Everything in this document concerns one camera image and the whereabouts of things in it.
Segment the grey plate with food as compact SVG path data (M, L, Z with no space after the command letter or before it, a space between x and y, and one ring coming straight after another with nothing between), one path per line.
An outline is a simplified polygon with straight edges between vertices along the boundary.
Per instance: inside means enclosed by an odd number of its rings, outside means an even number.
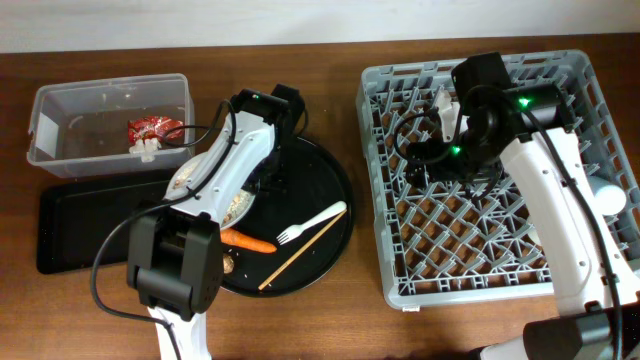
M175 189L182 188L186 185L187 179L193 173L199 162L204 158L205 154L201 153L188 160L183 164L169 181L166 193ZM255 200L255 196L245 190L240 190L232 199L229 208L221 223L221 229L225 230L234 226L249 211Z

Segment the white plastic fork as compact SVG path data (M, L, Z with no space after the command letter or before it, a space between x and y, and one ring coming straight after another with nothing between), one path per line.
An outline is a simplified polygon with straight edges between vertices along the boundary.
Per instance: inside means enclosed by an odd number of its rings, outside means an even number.
M347 209L347 204L344 201L338 201L326 209L322 210L306 222L302 224L294 224L284 229L276 238L279 245L284 245L297 237L299 237L307 229L333 218Z

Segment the orange carrot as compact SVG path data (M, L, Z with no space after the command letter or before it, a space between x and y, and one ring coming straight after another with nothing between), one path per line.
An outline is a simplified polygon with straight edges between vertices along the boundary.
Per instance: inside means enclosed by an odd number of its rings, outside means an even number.
M275 245L242 234L234 229L226 229L220 233L221 242L226 245L236 246L246 250L271 254L277 251Z

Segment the wooden chopstick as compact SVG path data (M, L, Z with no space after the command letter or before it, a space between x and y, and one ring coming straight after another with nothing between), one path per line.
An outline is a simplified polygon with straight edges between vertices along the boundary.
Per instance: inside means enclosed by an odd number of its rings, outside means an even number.
M338 213L327 225L325 225L316 235L314 235L304 246L302 246L296 253L294 253L287 261L285 261L274 273L272 273L263 283L258 287L258 290L263 290L271 284L287 267L295 262L309 247L311 247L319 238L321 238L326 231L328 231L345 213L347 210L343 210Z

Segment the brown ginger piece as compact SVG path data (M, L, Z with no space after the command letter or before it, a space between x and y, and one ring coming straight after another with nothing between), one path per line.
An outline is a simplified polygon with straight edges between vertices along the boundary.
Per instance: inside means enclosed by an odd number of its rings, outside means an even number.
M229 254L223 255L223 272L225 275L231 274L234 270L234 260Z

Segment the red snack wrapper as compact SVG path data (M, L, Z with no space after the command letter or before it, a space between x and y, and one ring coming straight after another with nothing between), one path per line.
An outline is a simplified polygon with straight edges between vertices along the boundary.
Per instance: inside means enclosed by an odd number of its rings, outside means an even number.
M178 139L184 135L184 123L167 116L144 116L127 124L128 141L131 145L138 140L157 138L160 142Z

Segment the light blue plastic cup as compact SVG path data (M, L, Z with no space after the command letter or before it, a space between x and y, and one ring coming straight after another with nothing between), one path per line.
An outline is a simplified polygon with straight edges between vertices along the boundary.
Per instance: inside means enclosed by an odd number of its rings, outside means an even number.
M596 209L603 216L617 215L625 208L626 195L619 186L597 176L589 176L587 180L596 202Z

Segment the pale pink bowl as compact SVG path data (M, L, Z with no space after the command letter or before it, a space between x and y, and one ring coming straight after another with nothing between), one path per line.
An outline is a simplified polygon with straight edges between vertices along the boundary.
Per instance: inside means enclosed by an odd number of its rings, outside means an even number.
M444 87L440 87L436 91L432 107L437 110L440 119L443 141L445 143L452 142L457 126L457 118L460 114L460 103L454 101L451 94Z

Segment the white paper cup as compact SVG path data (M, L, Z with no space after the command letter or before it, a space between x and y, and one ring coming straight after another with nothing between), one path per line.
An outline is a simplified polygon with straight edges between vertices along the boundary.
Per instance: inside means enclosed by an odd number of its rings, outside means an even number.
M537 230L535 228L531 228L530 231L528 232L527 236L530 238L530 240L537 246L541 245L541 241L540 238L538 236Z

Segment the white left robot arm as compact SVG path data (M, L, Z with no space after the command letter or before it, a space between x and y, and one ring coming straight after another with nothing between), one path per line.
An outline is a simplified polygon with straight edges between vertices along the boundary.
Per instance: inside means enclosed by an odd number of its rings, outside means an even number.
M105 238L90 272L90 292L105 313L156 327L164 359L208 359L206 312L223 281L222 223L232 199L276 172L281 147L294 139L305 111L298 90L244 89L224 100L214 118L220 134L175 174L164 198L142 207ZM127 284L145 315L106 305L97 287L102 258L127 232Z

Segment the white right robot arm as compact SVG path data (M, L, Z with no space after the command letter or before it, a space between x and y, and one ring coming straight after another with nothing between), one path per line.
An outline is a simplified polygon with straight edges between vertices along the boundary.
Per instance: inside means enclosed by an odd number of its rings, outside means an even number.
M441 180L499 165L524 198L551 271L558 317L476 351L478 359L636 359L639 279L600 214L573 119L552 84L463 94L455 129L399 154Z

